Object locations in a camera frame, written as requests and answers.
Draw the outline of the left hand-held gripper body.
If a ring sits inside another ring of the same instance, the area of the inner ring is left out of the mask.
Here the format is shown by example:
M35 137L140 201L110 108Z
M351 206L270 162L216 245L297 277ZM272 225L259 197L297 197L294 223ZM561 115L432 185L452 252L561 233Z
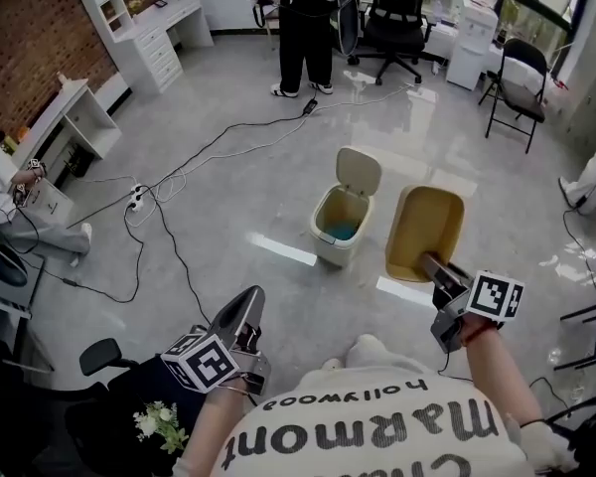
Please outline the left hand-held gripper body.
M217 332L194 325L160 355L166 369L185 389L207 394L228 381L243 378L248 394L261 396L271 373L266 356L255 349L259 332L245 325L231 343Z

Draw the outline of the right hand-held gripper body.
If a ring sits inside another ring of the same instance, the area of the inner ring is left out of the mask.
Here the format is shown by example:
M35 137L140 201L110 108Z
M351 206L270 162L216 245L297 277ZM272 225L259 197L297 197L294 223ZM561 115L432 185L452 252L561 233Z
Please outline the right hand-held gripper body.
M437 315L431 333L443 353L449 355L462 347L460 333L466 314L488 318L497 328L513 320L522 301L524 284L489 271L480 270L471 276L451 262L444 265L450 271L451 281L433 282L432 302Z

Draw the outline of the beige plastic container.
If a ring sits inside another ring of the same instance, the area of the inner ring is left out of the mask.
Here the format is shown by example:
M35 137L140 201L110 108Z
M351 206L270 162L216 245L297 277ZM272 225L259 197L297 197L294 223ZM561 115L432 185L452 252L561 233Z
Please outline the beige plastic container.
M387 274L408 282L429 282L422 266L428 253L446 265L457 246L465 215L457 194L426 185L402 190L385 249Z

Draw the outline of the cream pedal trash bin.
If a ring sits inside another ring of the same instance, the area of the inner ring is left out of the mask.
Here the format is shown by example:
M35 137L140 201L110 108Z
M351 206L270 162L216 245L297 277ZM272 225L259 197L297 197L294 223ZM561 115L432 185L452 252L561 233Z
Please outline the cream pedal trash bin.
M374 209L374 195L381 180L378 161L358 148L343 146L336 157L337 183L321 198L310 218L310 235L316 255L340 268L355 257ZM350 240L322 240L326 223L354 221L361 225Z

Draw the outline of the person's left forearm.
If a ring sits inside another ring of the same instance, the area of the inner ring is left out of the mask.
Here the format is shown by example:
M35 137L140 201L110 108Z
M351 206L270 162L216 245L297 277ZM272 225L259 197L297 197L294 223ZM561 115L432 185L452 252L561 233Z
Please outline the person's left forearm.
M224 386L244 385L244 379L237 378ZM177 477L210 477L224 443L243 418L248 402L246 396L223 389L223 386L209 392L173 474Z

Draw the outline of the person's right forearm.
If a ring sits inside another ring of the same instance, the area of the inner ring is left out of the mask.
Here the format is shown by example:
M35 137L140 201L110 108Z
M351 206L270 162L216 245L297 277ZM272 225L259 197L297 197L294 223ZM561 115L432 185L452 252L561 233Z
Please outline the person's right forearm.
M490 319L466 314L460 333L474 386L498 413L523 434L546 432L548 426L535 395Z

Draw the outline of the white artificial flowers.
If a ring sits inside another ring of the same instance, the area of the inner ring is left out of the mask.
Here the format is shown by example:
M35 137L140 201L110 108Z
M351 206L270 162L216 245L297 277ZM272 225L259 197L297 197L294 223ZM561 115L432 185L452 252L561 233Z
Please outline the white artificial flowers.
M189 438L185 428L180 426L178 407L174 402L165 404L158 400L146 403L143 412L133 413L133 421L140 442L158 435L163 439L160 448L169 454L183 450Z

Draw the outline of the blue plastic bag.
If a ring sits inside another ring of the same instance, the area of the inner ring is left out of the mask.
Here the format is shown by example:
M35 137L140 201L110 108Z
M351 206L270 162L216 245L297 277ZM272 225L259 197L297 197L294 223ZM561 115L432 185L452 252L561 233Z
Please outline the blue plastic bag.
M360 225L359 222L354 221L326 223L323 229L322 240L327 243L335 243L337 240L350 240L356 235Z

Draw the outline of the person's beige trousers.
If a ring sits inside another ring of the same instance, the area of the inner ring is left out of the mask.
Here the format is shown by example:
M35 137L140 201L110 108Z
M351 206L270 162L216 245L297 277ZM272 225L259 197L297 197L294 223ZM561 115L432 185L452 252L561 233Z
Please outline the person's beige trousers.
M389 367L413 374L434 374L433 370L418 361L391 352L380 339L371 334L363 334L358 337L356 343L346 354L345 367L348 369Z

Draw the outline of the person's white printed shirt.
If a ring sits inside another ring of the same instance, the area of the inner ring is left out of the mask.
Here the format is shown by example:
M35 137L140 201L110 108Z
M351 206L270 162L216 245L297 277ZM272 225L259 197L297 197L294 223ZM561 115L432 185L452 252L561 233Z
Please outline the person's white printed shirt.
M396 367L310 373L248 413L212 477L535 477L578 466L541 420L472 385Z

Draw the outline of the white drawer cabinet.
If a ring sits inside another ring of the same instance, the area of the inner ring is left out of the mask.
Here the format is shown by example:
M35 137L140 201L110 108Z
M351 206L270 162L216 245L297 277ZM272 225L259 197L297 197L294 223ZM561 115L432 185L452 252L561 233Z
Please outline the white drawer cabinet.
M45 221L66 225L74 202L47 179L41 179L31 189L26 207Z

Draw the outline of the white water dispenser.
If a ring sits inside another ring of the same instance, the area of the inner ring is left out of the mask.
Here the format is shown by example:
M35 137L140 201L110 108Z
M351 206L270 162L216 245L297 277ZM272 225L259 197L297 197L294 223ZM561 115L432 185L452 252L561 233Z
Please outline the white water dispenser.
M497 25L498 16L490 7L473 0L463 1L447 81L468 90L476 87Z

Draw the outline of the black padded stool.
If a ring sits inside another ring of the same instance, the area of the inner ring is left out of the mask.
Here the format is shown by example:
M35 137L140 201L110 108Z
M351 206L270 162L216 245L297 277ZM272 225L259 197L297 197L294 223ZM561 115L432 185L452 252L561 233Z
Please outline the black padded stool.
M0 240L0 280L17 287L28 282L28 272L18 253Z

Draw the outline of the dark mesh carry bag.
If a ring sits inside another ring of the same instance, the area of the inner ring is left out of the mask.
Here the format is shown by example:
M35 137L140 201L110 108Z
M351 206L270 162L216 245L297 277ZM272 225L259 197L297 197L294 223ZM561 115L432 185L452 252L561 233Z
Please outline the dark mesh carry bag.
M349 57L357 46L359 29L359 0L336 0L336 8L330 15L332 47Z

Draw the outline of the white hutch desk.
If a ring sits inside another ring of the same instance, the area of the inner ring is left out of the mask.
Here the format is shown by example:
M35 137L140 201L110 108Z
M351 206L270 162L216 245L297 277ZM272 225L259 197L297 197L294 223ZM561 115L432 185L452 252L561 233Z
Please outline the white hutch desk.
M200 0L81 0L124 81L158 95L183 73L175 51L214 44Z

